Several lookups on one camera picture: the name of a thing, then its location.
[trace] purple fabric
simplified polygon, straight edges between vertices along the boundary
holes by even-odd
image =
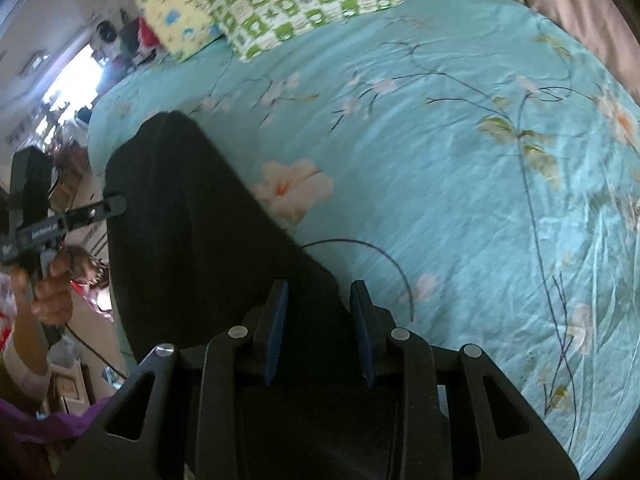
[[[14,430],[20,442],[49,444],[82,435],[108,401],[107,398],[96,402],[81,416],[53,413],[44,420],[38,420],[0,399],[0,420],[2,424]]]

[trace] silver screw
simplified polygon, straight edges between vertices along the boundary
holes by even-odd
[[[395,328],[391,331],[391,337],[397,341],[406,341],[411,337],[411,332],[405,328]]]
[[[233,339],[242,339],[249,333],[249,331],[245,326],[236,325],[231,327],[227,333],[229,334],[229,337],[232,337]]]
[[[156,354],[160,357],[169,357],[172,353],[174,353],[174,346],[171,343],[162,343],[161,345],[156,346]]]
[[[464,352],[473,359],[479,358],[482,355],[482,349],[478,345],[465,345]]]

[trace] bed sheet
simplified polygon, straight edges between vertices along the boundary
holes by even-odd
[[[594,471],[640,400],[640,110],[583,46],[508,0],[405,0],[247,64],[217,41],[98,104],[94,172],[174,109],[297,242],[376,247],[308,248],[345,293],[480,345]]]

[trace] green and white checkered pillow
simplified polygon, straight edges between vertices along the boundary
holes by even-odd
[[[402,0],[200,0],[243,61],[319,25],[388,9]]]

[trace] sleeve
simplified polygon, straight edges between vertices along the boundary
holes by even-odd
[[[34,413],[47,395],[50,379],[50,369],[43,376],[29,370],[10,336],[0,358],[0,397],[24,412]]]

